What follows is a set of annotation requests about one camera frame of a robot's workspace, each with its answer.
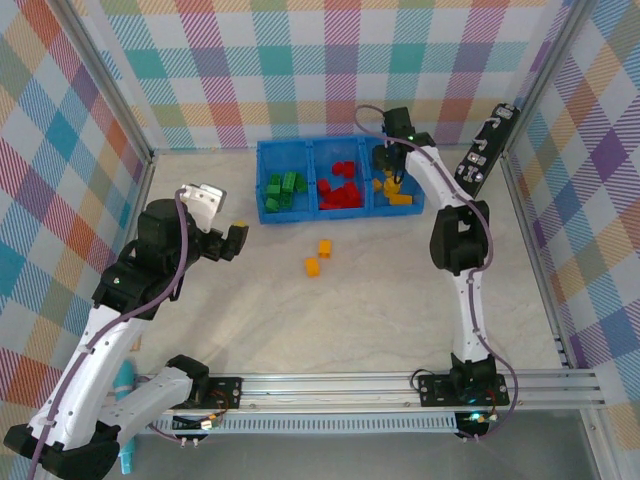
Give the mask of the black case with metal latches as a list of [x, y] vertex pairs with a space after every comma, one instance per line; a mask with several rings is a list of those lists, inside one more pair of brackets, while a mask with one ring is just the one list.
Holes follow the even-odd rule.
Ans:
[[521, 110], [499, 103], [484, 121], [472, 145], [455, 170], [457, 184], [470, 197], [476, 198], [505, 149]]

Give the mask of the blue three-compartment bin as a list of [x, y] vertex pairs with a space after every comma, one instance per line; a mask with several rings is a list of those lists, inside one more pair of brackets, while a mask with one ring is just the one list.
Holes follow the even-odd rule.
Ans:
[[[383, 184], [387, 178], [383, 171], [375, 170], [373, 166], [373, 148], [381, 144], [381, 140], [364, 135], [260, 141], [256, 151], [255, 187], [260, 223], [289, 224], [421, 214], [425, 196], [416, 181], [409, 176], [403, 180], [399, 193], [411, 195], [412, 205], [392, 206], [383, 194], [383, 189], [379, 192], [373, 191], [373, 178], [379, 179]], [[353, 179], [332, 174], [331, 169], [335, 162], [347, 161], [355, 163], [356, 173]], [[279, 208], [278, 212], [267, 212], [266, 187], [270, 175], [280, 174], [282, 183], [282, 177], [288, 171], [303, 175], [308, 191], [296, 193], [294, 190], [291, 209]], [[329, 181], [331, 192], [342, 188], [345, 182], [354, 182], [361, 193], [362, 207], [348, 208], [347, 201], [342, 209], [321, 211], [319, 204], [327, 200], [329, 194], [325, 197], [319, 194], [317, 183], [320, 179]]]

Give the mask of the teal marker pen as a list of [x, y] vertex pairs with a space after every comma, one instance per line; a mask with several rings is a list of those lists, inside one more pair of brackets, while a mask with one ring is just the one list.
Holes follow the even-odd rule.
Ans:
[[[120, 401], [129, 395], [135, 386], [135, 370], [130, 360], [125, 360], [113, 381], [115, 400]], [[119, 453], [121, 473], [129, 475], [133, 472], [133, 459], [136, 449], [135, 438], [132, 438]]]

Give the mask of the aluminium side rail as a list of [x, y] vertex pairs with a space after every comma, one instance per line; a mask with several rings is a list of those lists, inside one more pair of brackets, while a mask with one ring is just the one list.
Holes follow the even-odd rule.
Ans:
[[[115, 263], [125, 244], [131, 241], [135, 235], [135, 219], [146, 202], [154, 171], [155, 165], [151, 160], [143, 161], [139, 181], [136, 185], [131, 186], [123, 204], [120, 220], [124, 222], [124, 228], [116, 235], [113, 248], [107, 251], [106, 260], [103, 262], [105, 271], [107, 267]], [[88, 343], [95, 333], [93, 330], [90, 331], [91, 326], [89, 325], [93, 317], [95, 317], [93, 313], [88, 314], [87, 324], [82, 334], [82, 344]], [[116, 360], [116, 371], [127, 356], [129, 356], [128, 350], [124, 353], [122, 359]]]
[[514, 212], [521, 230], [524, 245], [536, 280], [536, 285], [541, 296], [549, 327], [556, 343], [556, 349], [558, 351], [561, 365], [565, 369], [575, 369], [576, 358], [571, 345], [567, 342], [564, 325], [561, 322], [559, 307], [552, 292], [551, 283], [546, 276], [544, 264], [538, 250], [535, 232], [528, 222], [525, 201], [519, 191], [516, 175], [511, 167], [507, 153], [503, 153], [500, 156], [500, 167], [514, 207]]

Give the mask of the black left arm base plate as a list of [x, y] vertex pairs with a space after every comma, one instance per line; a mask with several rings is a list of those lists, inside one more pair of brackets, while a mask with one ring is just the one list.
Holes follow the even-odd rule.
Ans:
[[240, 406], [243, 390], [241, 377], [209, 377], [195, 387], [187, 404], [193, 409], [236, 410]]

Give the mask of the aluminium frame post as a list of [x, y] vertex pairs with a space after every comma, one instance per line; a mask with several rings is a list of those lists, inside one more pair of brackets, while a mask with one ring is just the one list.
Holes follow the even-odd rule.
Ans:
[[574, 0], [568, 10], [565, 20], [560, 25], [558, 33], [544, 57], [541, 68], [535, 77], [531, 88], [524, 98], [521, 114], [507, 140], [505, 153], [511, 153], [518, 141], [526, 133], [539, 108], [540, 102], [551, 86], [572, 46], [577, 41], [584, 24], [597, 6], [599, 0]]
[[115, 117], [120, 121], [134, 148], [147, 164], [152, 163], [153, 149], [125, 101], [99, 49], [91, 39], [81, 17], [76, 12], [72, 0], [49, 0], [49, 3], [56, 12], [65, 31], [71, 36], [72, 42], [87, 64], [87, 70], [112, 107]]

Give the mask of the aluminium frame rail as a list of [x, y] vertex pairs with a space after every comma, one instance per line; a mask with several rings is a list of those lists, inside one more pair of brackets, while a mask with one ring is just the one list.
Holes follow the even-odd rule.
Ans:
[[[418, 377], [411, 386], [402, 373], [249, 375], [243, 379], [236, 413], [347, 414], [401, 411], [475, 412], [509, 408], [529, 410], [581, 410], [605, 405], [595, 374], [587, 370], [521, 371], [504, 376], [508, 406], [422, 407]], [[175, 367], [165, 367], [127, 396], [113, 415], [116, 418], [147, 414], [156, 419], [165, 412], [205, 414], [214, 410], [193, 409], [187, 402], [195, 387], [209, 377], [194, 381]]]

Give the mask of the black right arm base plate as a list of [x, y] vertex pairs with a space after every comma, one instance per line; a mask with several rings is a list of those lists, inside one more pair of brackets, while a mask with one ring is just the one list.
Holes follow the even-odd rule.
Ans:
[[510, 397], [503, 375], [490, 381], [471, 382], [457, 388], [447, 375], [421, 375], [418, 377], [422, 407], [508, 406]]

